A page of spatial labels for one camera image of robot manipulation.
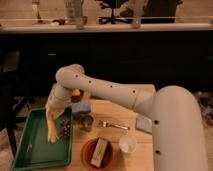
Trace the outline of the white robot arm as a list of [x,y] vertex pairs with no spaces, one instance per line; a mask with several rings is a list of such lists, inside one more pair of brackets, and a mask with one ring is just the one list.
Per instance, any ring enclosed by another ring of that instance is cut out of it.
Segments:
[[201,111],[196,98],[180,86],[155,93],[85,75],[72,64],[56,72],[46,102],[47,140],[58,139],[54,121],[71,103],[71,91],[80,89],[110,100],[152,120],[155,171],[208,171]]

